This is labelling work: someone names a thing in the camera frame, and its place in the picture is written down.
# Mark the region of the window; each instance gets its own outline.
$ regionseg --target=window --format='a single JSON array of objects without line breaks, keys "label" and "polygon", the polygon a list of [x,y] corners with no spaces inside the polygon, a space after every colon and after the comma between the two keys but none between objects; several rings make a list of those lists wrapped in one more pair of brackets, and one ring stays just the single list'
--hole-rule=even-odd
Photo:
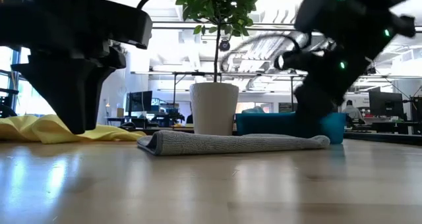
[{"label": "window", "polygon": [[28,48],[20,48],[20,63],[29,63],[29,55],[31,55],[31,51]]},{"label": "window", "polygon": [[256,106],[261,107],[265,113],[272,113],[272,103],[239,102],[236,106],[236,113],[242,113],[246,109],[252,109]]},{"label": "window", "polygon": [[18,115],[50,115],[55,114],[48,102],[25,80],[19,80]]},{"label": "window", "polygon": [[0,47],[0,69],[11,70],[13,50],[9,47]]},{"label": "window", "polygon": [[[0,74],[0,88],[7,89],[9,87],[9,77]],[[7,93],[0,92],[0,96],[7,96]]]}]

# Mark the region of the ceiling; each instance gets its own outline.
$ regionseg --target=ceiling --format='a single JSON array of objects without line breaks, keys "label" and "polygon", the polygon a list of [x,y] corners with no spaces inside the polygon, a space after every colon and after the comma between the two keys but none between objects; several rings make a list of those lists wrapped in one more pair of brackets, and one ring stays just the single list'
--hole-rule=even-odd
[{"label": "ceiling", "polygon": [[[135,7],[140,0],[111,0],[125,5]],[[257,11],[251,13],[251,18],[255,23],[278,23],[292,24],[295,21],[297,10],[302,0],[258,0]],[[422,25],[422,7],[418,6],[422,0],[409,0],[401,3],[392,11],[396,14],[410,14],[416,17],[416,23]],[[144,7],[155,22],[181,22],[181,7],[175,6],[175,0],[150,0]],[[273,34],[275,31],[250,31],[250,35]],[[289,34],[294,38],[300,38],[297,32],[277,32]],[[230,39],[231,48],[238,46],[248,37]],[[314,45],[321,43],[321,36],[313,36]],[[199,70],[212,72],[215,54],[216,35],[206,33],[204,36],[194,36],[192,30],[153,30],[148,54],[150,56],[150,68],[166,71],[193,71]],[[376,59],[376,67],[383,74],[389,74],[393,59],[402,57],[413,49],[422,46],[422,34],[413,39],[396,37],[392,43],[386,47]],[[230,60],[230,69],[233,72],[266,72],[277,73],[272,67],[274,54],[280,50],[290,50],[292,43],[283,38],[262,40],[244,47],[238,51]],[[248,90],[273,90],[280,88],[290,88],[290,82],[277,80],[277,78],[227,78],[227,82],[239,84],[242,89]],[[359,88],[373,86],[373,82],[357,82]]]}]

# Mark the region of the blue cushion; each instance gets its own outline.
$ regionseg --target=blue cushion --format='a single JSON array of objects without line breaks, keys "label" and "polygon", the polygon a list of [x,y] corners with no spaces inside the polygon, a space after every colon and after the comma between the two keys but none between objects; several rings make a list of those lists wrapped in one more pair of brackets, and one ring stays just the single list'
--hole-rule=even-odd
[{"label": "blue cushion", "polygon": [[343,142],[346,114],[331,113],[319,123],[298,123],[295,113],[242,113],[236,114],[238,135],[285,134],[300,138],[316,135],[329,137],[332,144]]}]

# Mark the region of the desk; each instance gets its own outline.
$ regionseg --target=desk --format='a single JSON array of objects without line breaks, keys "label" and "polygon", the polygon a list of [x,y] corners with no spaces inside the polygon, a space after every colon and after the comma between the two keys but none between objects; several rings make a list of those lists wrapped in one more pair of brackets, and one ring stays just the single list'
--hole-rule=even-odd
[{"label": "desk", "polygon": [[377,132],[391,132],[398,134],[409,134],[409,127],[418,128],[416,122],[377,122],[372,123],[373,130]]},{"label": "desk", "polygon": [[383,123],[389,122],[390,119],[387,118],[377,118],[377,117],[365,117],[363,118],[366,125],[371,125],[373,123]]},{"label": "desk", "polygon": [[109,122],[120,122],[120,126],[126,122],[125,117],[106,117],[107,119],[107,125]]},{"label": "desk", "polygon": [[368,133],[346,131],[344,133],[345,139],[364,140],[371,142],[386,142],[393,144],[407,144],[422,146],[422,136],[407,135],[407,134],[379,134],[374,131]]},{"label": "desk", "polygon": [[135,142],[15,142],[0,146],[0,159],[2,224],[422,219],[422,150],[399,144],[153,157]]},{"label": "desk", "polygon": [[372,126],[370,125],[348,127],[348,128],[345,128],[344,131],[345,132],[365,132],[365,133],[376,132],[376,131],[372,131]]}]

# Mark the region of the person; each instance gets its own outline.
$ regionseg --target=person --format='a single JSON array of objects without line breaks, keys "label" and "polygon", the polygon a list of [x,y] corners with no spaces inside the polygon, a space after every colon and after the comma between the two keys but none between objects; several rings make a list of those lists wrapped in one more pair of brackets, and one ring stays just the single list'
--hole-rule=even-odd
[{"label": "person", "polygon": [[186,123],[187,123],[187,124],[192,124],[192,123],[193,123],[193,116],[192,116],[192,115],[189,115],[189,116],[187,117],[187,119],[186,119]]},{"label": "person", "polygon": [[192,103],[189,104],[189,107],[191,107],[191,114],[186,118],[186,123],[193,124]]},{"label": "person", "polygon": [[163,109],[160,109],[157,113],[157,115],[166,115],[166,111]]},{"label": "person", "polygon": [[358,108],[354,108],[353,102],[350,99],[346,102],[346,108],[343,110],[343,113],[347,113],[351,119],[359,119],[359,121],[362,120],[364,122],[362,113]]}]

